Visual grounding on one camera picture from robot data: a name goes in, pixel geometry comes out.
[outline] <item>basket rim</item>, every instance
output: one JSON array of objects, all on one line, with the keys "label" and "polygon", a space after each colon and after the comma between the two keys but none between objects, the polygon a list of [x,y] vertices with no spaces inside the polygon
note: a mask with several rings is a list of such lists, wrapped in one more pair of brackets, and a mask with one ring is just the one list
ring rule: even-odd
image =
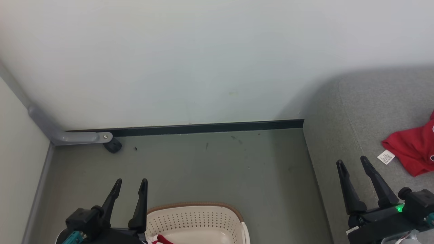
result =
[{"label": "basket rim", "polygon": [[148,210],[147,214],[150,214],[150,213],[153,213],[153,212],[156,212],[159,210],[169,209],[169,208],[196,207],[196,206],[211,206],[211,207],[227,208],[227,209],[229,209],[235,213],[235,215],[238,217],[238,220],[240,220],[241,223],[244,222],[243,216],[236,208],[234,208],[231,205],[226,204],[226,203],[211,202],[211,201],[179,202],[179,203],[161,205],[161,206],[157,206],[154,208],[150,208]]}]

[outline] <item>gray floor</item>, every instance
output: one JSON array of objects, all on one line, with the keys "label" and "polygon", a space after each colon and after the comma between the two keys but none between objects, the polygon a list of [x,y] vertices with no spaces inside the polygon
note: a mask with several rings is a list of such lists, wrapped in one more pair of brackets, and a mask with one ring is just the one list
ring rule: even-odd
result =
[{"label": "gray floor", "polygon": [[147,178],[149,208],[225,202],[243,215],[252,244],[332,243],[302,129],[120,141],[124,148],[117,154],[101,145],[56,148],[34,240],[54,243],[65,219],[77,208],[101,205],[118,178],[122,189],[112,226],[126,227],[141,179]]}]

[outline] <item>white wall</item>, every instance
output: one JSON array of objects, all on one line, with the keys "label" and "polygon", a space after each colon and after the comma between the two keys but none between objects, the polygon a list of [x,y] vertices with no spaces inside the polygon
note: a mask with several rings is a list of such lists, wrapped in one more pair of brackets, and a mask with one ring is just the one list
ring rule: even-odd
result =
[{"label": "white wall", "polygon": [[434,62],[431,0],[2,0],[0,60],[65,129],[303,118],[330,76]]},{"label": "white wall", "polygon": [[20,244],[49,140],[0,78],[0,239]]}]

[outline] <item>gray metal bracket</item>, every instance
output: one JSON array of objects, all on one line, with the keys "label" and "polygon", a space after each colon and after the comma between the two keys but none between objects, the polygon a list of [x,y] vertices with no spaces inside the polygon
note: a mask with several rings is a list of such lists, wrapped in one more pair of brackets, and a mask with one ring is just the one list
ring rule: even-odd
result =
[{"label": "gray metal bracket", "polygon": [[113,135],[110,132],[63,131],[41,108],[35,104],[31,104],[27,111],[29,116],[54,145],[106,143],[113,139]]}]

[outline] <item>teal connector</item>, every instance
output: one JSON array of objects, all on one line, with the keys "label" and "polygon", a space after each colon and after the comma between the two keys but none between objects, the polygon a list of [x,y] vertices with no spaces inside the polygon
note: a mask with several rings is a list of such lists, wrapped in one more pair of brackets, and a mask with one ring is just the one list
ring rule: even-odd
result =
[{"label": "teal connector", "polygon": [[427,223],[428,223],[431,227],[434,227],[434,213],[430,213],[430,214],[428,215]]},{"label": "teal connector", "polygon": [[68,236],[63,244],[80,244],[83,242],[83,237],[86,238],[86,235],[83,234],[83,232],[74,231]]}]

